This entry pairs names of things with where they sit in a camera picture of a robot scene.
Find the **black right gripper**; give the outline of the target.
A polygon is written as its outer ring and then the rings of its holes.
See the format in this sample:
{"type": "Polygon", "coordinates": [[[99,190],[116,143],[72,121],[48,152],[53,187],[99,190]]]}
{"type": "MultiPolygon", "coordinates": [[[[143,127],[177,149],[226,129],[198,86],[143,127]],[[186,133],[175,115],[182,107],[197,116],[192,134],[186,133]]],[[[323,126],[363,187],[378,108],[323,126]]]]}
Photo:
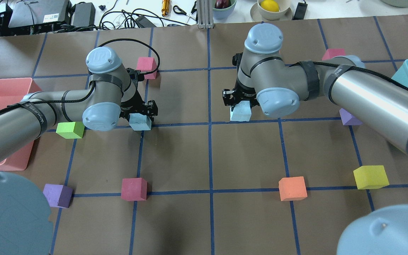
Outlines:
{"type": "Polygon", "coordinates": [[[234,108],[241,101],[249,101],[250,108],[259,106],[255,85],[250,74],[249,60],[251,55],[251,53],[237,53],[232,57],[232,65],[237,68],[237,78],[233,89],[222,90],[225,106],[234,108]]]}

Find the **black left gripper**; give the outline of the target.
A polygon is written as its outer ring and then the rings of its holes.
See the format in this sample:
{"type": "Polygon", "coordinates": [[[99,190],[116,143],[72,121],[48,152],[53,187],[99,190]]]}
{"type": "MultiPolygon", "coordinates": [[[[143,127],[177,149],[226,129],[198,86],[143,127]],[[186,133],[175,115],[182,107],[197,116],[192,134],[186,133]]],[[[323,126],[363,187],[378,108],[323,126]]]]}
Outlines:
{"type": "Polygon", "coordinates": [[[131,116],[129,114],[141,113],[148,116],[153,123],[154,118],[158,115],[158,106],[154,100],[145,102],[138,91],[138,82],[144,81],[144,74],[133,68],[127,68],[126,71],[129,79],[120,103],[120,118],[126,119],[127,123],[130,124],[131,116]]]}

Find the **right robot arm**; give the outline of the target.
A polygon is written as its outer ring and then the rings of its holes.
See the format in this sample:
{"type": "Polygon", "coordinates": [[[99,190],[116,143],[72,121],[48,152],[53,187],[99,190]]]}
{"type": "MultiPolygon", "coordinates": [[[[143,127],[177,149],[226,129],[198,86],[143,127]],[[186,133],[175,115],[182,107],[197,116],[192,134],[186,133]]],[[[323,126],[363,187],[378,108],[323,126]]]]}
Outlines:
{"type": "MultiPolygon", "coordinates": [[[[324,62],[285,65],[279,50],[283,34],[269,23],[254,25],[244,50],[232,63],[234,89],[222,91],[226,106],[243,101],[259,105],[269,118],[295,112],[301,101],[325,96],[408,155],[408,88],[365,68],[353,55],[324,62]]],[[[408,255],[408,204],[375,210],[349,224],[337,246],[338,255],[408,255]]]]}

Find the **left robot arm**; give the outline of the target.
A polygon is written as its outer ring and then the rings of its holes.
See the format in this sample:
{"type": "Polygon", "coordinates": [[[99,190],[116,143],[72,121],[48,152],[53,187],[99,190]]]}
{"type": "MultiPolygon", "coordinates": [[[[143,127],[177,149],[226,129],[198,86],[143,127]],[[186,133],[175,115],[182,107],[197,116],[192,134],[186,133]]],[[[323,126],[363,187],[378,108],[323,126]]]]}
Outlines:
{"type": "MultiPolygon", "coordinates": [[[[0,110],[0,162],[59,122],[82,121],[90,130],[110,131],[120,118],[140,114],[150,128],[158,107],[139,94],[140,71],[125,68],[106,46],[93,49],[86,65],[89,89],[35,92],[0,110]]],[[[36,184],[0,171],[0,255],[48,255],[53,236],[50,214],[50,204],[36,184]]]]}

